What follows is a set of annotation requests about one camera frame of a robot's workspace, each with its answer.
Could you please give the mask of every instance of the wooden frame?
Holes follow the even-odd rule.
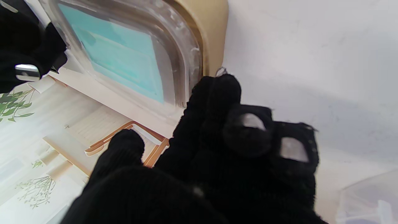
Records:
[[[137,125],[138,127],[142,128],[144,131],[148,132],[150,135],[152,135],[153,137],[155,137],[157,140],[159,140],[161,142],[160,145],[156,145],[152,149],[150,155],[144,162],[144,166],[153,167],[155,162],[160,157],[160,154],[164,151],[166,146],[168,146],[169,139],[166,137],[163,137],[162,135],[152,131],[151,129],[143,126],[142,124],[140,124],[136,121],[130,121],[130,122],[122,125],[120,128],[118,128],[114,132],[110,133],[105,138],[103,138],[103,139],[99,140],[97,143],[91,145],[88,149],[85,150],[86,155],[92,156],[92,155],[99,153],[100,151],[103,150],[104,145],[106,143],[108,143],[117,132],[121,131],[122,129],[130,129],[133,127],[134,124]]]

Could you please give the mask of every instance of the white wall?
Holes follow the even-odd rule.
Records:
[[[317,211],[398,167],[398,1],[229,0],[224,66],[243,103],[318,130]]]

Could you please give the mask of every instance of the plant illustration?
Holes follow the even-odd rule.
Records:
[[[43,162],[41,160],[36,160],[34,163],[32,163],[33,167],[32,169],[36,167],[43,167]]]
[[[16,188],[23,189],[25,194],[19,197],[24,199],[25,204],[30,204],[32,209],[39,207],[41,204],[50,203],[51,193],[55,187],[55,181],[50,176],[40,177],[20,183]]]
[[[34,94],[34,89],[27,90],[27,91],[21,91],[21,92],[16,92],[14,91],[12,93],[4,93],[0,97],[0,116],[1,117],[8,117],[9,121],[16,122],[15,118],[24,118],[24,117],[29,117],[30,115],[34,113],[28,113],[28,114],[17,114],[17,111],[21,109],[26,109],[30,106],[32,106],[32,103],[30,102],[32,100],[33,94]]]

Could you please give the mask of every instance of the gloved hand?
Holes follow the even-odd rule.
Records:
[[[26,82],[16,77],[16,65],[36,66],[41,78],[66,50],[52,23],[41,33],[38,24],[27,16],[2,6],[0,33],[0,93],[11,92],[14,87]]]
[[[154,169],[137,133],[117,133],[62,223],[325,223],[313,128],[240,95],[232,75],[202,78]]]
[[[155,169],[194,188],[231,223],[323,223],[315,214],[314,129],[240,104],[234,76],[203,77]]]

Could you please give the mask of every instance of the transparent plastic container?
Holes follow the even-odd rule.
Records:
[[[163,0],[40,0],[84,72],[158,115],[186,106],[202,54]]]
[[[398,223],[398,171],[358,182],[341,193],[337,224]]]

